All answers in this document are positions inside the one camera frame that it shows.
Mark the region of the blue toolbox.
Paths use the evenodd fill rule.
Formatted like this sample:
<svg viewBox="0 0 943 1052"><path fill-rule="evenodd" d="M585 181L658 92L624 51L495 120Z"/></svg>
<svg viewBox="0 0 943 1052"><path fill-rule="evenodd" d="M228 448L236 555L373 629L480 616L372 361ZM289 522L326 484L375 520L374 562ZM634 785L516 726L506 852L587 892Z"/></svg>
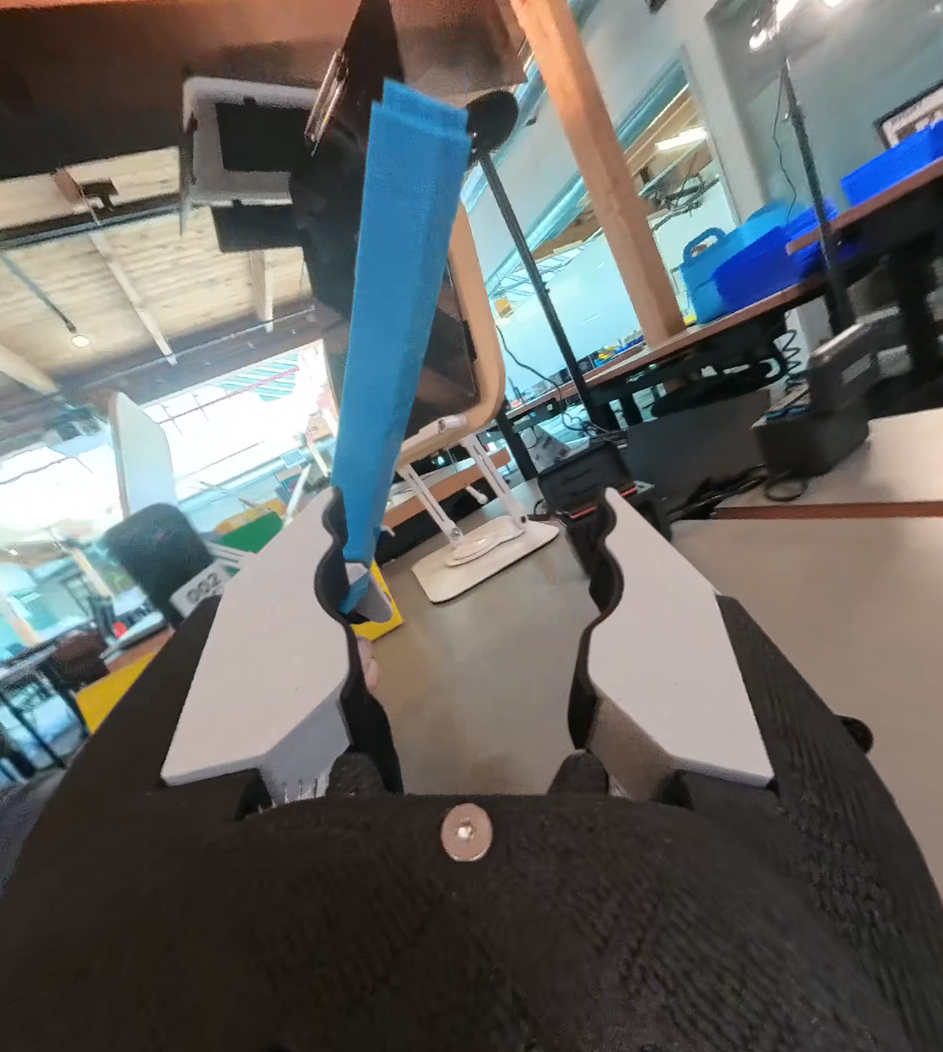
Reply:
<svg viewBox="0 0 943 1052"><path fill-rule="evenodd" d="M709 324L774 294L773 256L778 227L708 227L686 243L681 264L695 322Z"/></svg>

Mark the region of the black vertical pole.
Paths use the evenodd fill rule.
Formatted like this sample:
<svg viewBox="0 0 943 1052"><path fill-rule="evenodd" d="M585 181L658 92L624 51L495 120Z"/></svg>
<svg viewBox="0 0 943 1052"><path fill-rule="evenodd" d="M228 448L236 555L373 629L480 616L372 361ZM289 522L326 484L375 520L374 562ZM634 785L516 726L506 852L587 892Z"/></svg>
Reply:
<svg viewBox="0 0 943 1052"><path fill-rule="evenodd" d="M510 199L491 160L491 151L499 148L515 129L518 117L517 100L506 89L494 89L472 100L466 106L466 114L467 129L472 136L472 161L477 163L484 174L491 197L510 234L513 246L531 283L533 294L541 306L557 349L562 356L569 382L580 398L591 425L600 432L611 433L616 425L608 418L607 411L591 399L579 361L573 353L568 335L551 302L551 296L538 263L531 256L525 232L519 225Z"/></svg>

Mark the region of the small blue parts bin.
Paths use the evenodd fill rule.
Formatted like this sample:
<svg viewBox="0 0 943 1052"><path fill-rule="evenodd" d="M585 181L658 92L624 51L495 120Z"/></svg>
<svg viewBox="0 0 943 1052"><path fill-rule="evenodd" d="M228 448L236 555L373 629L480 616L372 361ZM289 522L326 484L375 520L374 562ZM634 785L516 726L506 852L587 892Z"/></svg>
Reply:
<svg viewBox="0 0 943 1052"><path fill-rule="evenodd" d="M799 207L785 201L771 202L753 213L741 225L763 226L766 221L771 221L779 228L776 232L778 243L773 250L775 295L804 281L820 267L820 243L819 240L812 240L805 247L794 251L789 249L789 245L798 239L809 232L818 232L811 207Z"/></svg>
<svg viewBox="0 0 943 1052"><path fill-rule="evenodd" d="M943 157L943 119L912 133L841 178L848 203L858 206L909 179Z"/></svg>

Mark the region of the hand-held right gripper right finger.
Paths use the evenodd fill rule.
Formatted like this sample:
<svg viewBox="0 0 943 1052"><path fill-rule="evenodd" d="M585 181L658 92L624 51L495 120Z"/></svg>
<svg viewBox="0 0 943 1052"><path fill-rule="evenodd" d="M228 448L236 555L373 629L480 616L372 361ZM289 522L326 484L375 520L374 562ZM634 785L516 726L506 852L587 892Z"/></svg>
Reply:
<svg viewBox="0 0 943 1052"><path fill-rule="evenodd" d="M596 505L589 592L568 704L573 747L611 793L660 801L677 775L766 789L774 768L721 595L626 498Z"/></svg>

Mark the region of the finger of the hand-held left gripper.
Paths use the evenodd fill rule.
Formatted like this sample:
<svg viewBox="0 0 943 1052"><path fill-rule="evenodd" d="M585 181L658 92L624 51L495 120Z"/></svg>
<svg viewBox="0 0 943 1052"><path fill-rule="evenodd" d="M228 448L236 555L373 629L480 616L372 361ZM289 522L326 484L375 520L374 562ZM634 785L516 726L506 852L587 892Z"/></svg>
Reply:
<svg viewBox="0 0 943 1052"><path fill-rule="evenodd" d="M344 615L355 622L388 623L395 613L393 599L376 562L345 562L348 588Z"/></svg>

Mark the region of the wooden support post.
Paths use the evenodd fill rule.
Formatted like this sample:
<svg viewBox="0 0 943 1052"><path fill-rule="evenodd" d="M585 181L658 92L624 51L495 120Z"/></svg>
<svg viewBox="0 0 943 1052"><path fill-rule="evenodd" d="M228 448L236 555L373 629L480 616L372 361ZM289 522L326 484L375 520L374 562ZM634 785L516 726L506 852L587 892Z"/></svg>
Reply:
<svg viewBox="0 0 943 1052"><path fill-rule="evenodd" d="M650 349L685 330L643 200L564 1L511 1Z"/></svg>

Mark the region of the green storage bin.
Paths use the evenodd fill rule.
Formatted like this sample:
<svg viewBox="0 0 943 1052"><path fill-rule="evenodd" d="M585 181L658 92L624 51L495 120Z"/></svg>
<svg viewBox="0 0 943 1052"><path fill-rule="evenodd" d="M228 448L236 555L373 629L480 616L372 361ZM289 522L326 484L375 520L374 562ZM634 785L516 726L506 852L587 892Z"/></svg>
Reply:
<svg viewBox="0 0 943 1052"><path fill-rule="evenodd" d="M237 565L260 552L283 526L282 515L272 507L255 507L217 524L206 544L219 561Z"/></svg>

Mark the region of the black battery charger case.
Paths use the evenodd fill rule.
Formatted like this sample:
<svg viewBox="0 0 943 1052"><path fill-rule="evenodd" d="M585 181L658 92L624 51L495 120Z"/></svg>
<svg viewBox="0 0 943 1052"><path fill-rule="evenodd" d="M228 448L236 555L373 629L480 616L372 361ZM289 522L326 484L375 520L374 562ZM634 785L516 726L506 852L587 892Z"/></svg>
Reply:
<svg viewBox="0 0 943 1052"><path fill-rule="evenodd" d="M614 489L633 510L651 525L665 541L673 541L673 527L651 484L633 479L611 459L593 456L559 462L538 477L547 511L559 519L583 572L593 576L602 559L604 495Z"/></svg>
<svg viewBox="0 0 943 1052"><path fill-rule="evenodd" d="M754 423L770 479L825 474L867 440L867 396L879 377L883 326L860 321L832 336L808 357L792 391Z"/></svg>

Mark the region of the white board on stand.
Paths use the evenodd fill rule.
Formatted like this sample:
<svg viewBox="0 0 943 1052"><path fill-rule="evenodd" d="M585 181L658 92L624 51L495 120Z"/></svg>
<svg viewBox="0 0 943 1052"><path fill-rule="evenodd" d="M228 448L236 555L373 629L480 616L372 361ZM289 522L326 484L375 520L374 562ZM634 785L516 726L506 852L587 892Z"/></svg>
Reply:
<svg viewBox="0 0 943 1052"><path fill-rule="evenodd" d="M175 470L162 426L122 392L111 393L107 409L122 519L151 505L177 507Z"/></svg>

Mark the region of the framed marker tag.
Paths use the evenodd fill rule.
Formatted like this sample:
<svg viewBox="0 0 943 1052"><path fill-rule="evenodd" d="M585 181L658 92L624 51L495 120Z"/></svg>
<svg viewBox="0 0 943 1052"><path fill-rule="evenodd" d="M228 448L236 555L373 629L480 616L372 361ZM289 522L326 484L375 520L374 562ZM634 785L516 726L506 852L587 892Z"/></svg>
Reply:
<svg viewBox="0 0 943 1052"><path fill-rule="evenodd" d="M884 150L943 120L943 79L874 122Z"/></svg>

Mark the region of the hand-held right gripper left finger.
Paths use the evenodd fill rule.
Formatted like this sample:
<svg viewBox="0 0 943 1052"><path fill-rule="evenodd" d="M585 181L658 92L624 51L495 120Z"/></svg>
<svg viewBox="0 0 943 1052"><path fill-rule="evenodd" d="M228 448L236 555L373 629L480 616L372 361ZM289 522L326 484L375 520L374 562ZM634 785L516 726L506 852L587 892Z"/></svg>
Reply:
<svg viewBox="0 0 943 1052"><path fill-rule="evenodd" d="M388 719L341 609L343 495L323 491L222 592L161 769L168 787L258 776L272 802L321 796L348 752L402 791Z"/></svg>

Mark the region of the yellow storage bin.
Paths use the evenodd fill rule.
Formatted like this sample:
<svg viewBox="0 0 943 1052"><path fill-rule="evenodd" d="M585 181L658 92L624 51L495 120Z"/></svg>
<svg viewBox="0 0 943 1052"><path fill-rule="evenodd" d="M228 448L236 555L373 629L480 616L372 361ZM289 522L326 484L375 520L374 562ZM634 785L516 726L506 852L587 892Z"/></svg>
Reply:
<svg viewBox="0 0 943 1052"><path fill-rule="evenodd" d="M376 642L397 630L404 624L404 619L396 603L393 603L393 606L395 606L395 613L388 623L365 623L355 626L356 636ZM170 628L165 628L155 638L137 644L131 651L121 654L107 665L111 671L106 677L99 677L91 686L77 693L78 708L89 733L95 733L99 729L111 714L112 709L117 706L117 703L134 685L136 679L148 667L152 660L166 645L173 634L174 631Z"/></svg>

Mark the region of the studio light on tripod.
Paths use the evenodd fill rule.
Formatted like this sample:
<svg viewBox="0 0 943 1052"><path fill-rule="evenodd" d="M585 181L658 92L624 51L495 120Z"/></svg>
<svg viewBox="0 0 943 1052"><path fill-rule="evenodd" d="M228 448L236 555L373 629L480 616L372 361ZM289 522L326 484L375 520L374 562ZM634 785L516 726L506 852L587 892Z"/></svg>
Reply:
<svg viewBox="0 0 943 1052"><path fill-rule="evenodd" d="M788 53L784 53L781 58L780 96L788 103L792 136L805 170L812 210L816 217L816 224L818 225L818 240L826 284L825 299L829 323L832 336L836 336L852 327L856 316L841 257L841 244L832 230L832 223L829 219L825 197L820 185L818 166L816 166L807 133L805 113L792 84L791 61Z"/></svg>

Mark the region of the black hanging panel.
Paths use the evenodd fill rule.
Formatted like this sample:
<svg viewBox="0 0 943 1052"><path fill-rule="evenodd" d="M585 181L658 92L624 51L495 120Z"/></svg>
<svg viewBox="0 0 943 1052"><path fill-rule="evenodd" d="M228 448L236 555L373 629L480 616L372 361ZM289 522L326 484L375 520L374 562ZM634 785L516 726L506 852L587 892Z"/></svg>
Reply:
<svg viewBox="0 0 943 1052"><path fill-rule="evenodd" d="M209 213L218 249L247 254L298 243L290 180L308 159L316 92L208 76L182 90L180 223Z"/></svg>

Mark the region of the wooden top office table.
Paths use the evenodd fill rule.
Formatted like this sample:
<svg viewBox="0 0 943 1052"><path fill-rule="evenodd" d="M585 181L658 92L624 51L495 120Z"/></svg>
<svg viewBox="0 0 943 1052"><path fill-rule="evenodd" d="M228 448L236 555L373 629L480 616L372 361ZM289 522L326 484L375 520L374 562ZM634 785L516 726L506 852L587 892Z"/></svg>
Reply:
<svg viewBox="0 0 943 1052"><path fill-rule="evenodd" d="M874 199L838 216L846 285L883 266L899 312L899 339L910 369L872 388L874 402L895 413L943 405L943 157Z"/></svg>
<svg viewBox="0 0 943 1052"><path fill-rule="evenodd" d="M788 315L827 294L825 278L815 276L725 318L676 335L658 349L641 345L617 355L610 363L584 375L581 388L567 382L525 404L508 406L506 418L519 429L539 425L574 407L585 393L585 408L597 410L602 428L614 431L643 422L635 402L637 392L694 375L738 375L766 363L765 385L782 381L796 369L796 337L787 325Z"/></svg>

